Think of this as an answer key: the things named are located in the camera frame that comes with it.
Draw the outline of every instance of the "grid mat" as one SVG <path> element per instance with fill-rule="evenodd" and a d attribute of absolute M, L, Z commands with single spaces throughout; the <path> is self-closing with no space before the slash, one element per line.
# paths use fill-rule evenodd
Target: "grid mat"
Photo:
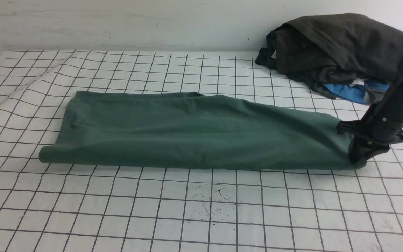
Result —
<path fill-rule="evenodd" d="M 403 145 L 352 171 L 43 164 L 78 90 L 197 91 L 361 118 L 257 53 L 12 51 L 0 62 L 2 252 L 403 252 Z"/>

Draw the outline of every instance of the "green towel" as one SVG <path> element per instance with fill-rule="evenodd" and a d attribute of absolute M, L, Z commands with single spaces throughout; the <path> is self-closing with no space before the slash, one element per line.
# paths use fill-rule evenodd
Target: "green towel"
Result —
<path fill-rule="evenodd" d="M 40 161 L 189 169 L 358 169 L 331 115 L 227 96 L 78 91 Z"/>

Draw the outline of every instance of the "folded fabric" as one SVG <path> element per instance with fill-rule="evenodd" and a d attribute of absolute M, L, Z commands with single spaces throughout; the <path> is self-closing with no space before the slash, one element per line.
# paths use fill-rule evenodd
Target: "folded fabric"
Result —
<path fill-rule="evenodd" d="M 380 100 L 390 87 L 389 84 L 372 79 L 365 80 L 364 85 L 331 83 L 323 86 L 338 97 L 360 104 L 371 104 Z"/>
<path fill-rule="evenodd" d="M 227 96 L 78 91 L 40 161 L 189 169 L 357 169 L 333 116 Z"/>

